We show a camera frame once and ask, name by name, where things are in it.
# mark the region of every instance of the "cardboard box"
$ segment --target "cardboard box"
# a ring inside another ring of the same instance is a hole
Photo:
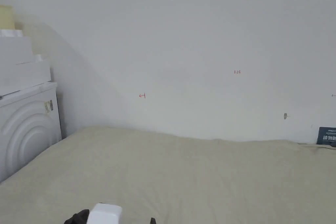
[[[32,62],[32,41],[29,37],[0,37],[0,65]]]
[[[51,81],[50,60],[18,65],[0,65],[0,95],[30,88]]]

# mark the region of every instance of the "label sticker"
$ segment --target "label sticker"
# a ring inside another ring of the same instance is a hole
[[[53,111],[54,110],[54,107],[53,107],[53,101],[50,100],[50,101],[46,101],[44,103],[44,107],[45,107],[45,113],[46,114],[49,114],[50,111]]]

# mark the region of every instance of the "white washing machine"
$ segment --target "white washing machine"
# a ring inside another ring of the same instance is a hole
[[[0,182],[61,140],[56,87],[47,82],[0,100]]]

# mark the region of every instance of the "bed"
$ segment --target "bed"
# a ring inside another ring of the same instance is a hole
[[[1,224],[60,224],[104,202],[121,223],[335,223],[336,151],[88,127],[0,184]]]

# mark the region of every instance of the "white wall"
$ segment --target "white wall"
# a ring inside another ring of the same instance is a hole
[[[335,0],[0,3],[52,57],[65,135],[103,124],[312,143],[336,127]]]

